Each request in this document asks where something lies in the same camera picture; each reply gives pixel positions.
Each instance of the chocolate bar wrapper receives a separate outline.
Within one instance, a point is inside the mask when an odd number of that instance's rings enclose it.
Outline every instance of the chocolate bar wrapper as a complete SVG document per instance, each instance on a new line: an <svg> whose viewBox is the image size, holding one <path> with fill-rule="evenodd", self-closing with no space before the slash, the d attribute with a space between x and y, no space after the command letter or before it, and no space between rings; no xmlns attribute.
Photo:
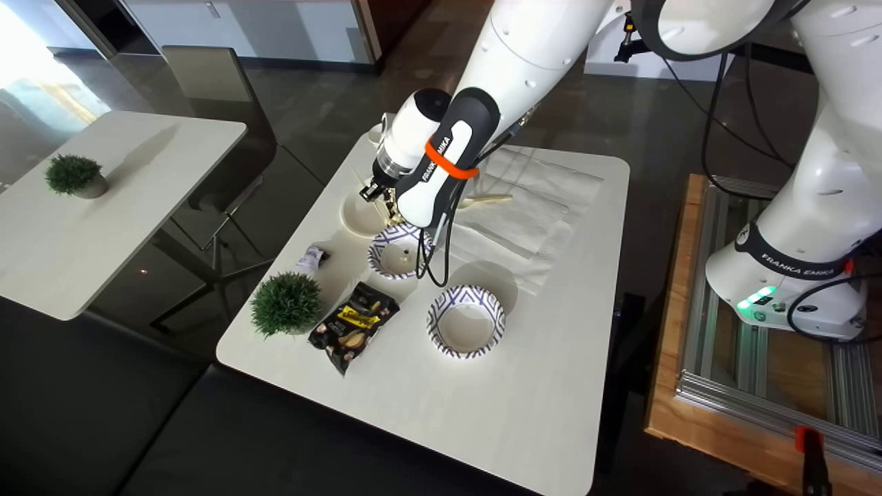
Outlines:
<svg viewBox="0 0 882 496"><path fill-rule="evenodd" d="M343 375L363 351L370 336L397 311L397 299L357 280L350 296L309 332L309 340L324 349L337 371Z"/></svg>

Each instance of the orange strap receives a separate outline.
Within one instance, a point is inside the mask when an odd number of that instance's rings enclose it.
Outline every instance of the orange strap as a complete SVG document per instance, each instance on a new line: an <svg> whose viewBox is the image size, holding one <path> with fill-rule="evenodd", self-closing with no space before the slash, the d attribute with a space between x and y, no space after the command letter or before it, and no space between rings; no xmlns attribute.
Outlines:
<svg viewBox="0 0 882 496"><path fill-rule="evenodd" d="M458 178L458 181L469 181L477 175L477 168L458 168L454 163L448 163L444 153L437 153L437 149L433 142L425 142L425 157L430 157L437 168L447 170L447 175Z"/></svg>

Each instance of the white bowl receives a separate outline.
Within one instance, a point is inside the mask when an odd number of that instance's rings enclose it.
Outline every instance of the white bowl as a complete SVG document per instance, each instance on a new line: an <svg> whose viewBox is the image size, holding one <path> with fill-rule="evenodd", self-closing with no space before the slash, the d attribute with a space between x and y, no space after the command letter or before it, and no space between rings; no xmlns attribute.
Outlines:
<svg viewBox="0 0 882 496"><path fill-rule="evenodd" d="M418 227L389 226L370 243L370 267L383 277L412 277L418 255Z"/></svg>
<svg viewBox="0 0 882 496"><path fill-rule="evenodd" d="M385 227L389 208L383 197L363 200L357 193L350 193L342 203L342 223L357 236L374 236Z"/></svg>
<svg viewBox="0 0 882 496"><path fill-rule="evenodd" d="M440 351L477 358L503 332L503 309L480 285L451 285L430 306L430 339Z"/></svg>

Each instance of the snack package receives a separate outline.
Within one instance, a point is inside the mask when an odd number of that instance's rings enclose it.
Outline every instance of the snack package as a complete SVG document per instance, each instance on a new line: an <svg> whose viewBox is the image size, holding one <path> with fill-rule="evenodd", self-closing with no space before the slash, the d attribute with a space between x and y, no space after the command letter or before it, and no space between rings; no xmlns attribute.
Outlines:
<svg viewBox="0 0 882 496"><path fill-rule="evenodd" d="M374 331L392 318L397 309L397 299L389 294L357 283L352 294L309 332L309 340L316 349L324 349L339 375L343 375L350 361L363 351L367 339L374 336Z"/></svg>
<svg viewBox="0 0 882 496"><path fill-rule="evenodd" d="M319 244L309 244L306 252L297 259L295 273L302 273L306 277L312 277L324 265L324 259L330 259L328 249L321 249Z"/></svg>

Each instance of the table leg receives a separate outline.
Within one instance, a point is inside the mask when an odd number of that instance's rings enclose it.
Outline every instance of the table leg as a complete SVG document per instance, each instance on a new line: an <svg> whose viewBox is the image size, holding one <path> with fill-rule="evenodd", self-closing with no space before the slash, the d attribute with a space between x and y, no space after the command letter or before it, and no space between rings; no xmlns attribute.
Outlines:
<svg viewBox="0 0 882 496"><path fill-rule="evenodd" d="M82 317L86 317L86 318L94 318L94 322L98 322L98 324L106 324L106 327L112 327L112 331L122 331L122 332L127 332L127 336L133 336L133 339L138 339L138 340L145 340L145 345L151 345L151 347L163 347L164 351L181 351L179 347L174 347L174 340L170 340L167 336L155 332L155 331L149 331L149 327L138 331L138 327L133 327L133 324L127 324L127 322L122 322L122 318L116 318L116 317L111 317L111 314L105 314L105 311L98 311L98 309L86 309Z"/></svg>
<svg viewBox="0 0 882 496"><path fill-rule="evenodd" d="M151 243L174 260L179 260L184 270L189 270L197 280L215 283L219 273L204 260L197 252L184 248L179 240L174 240L164 227L159 227Z"/></svg>

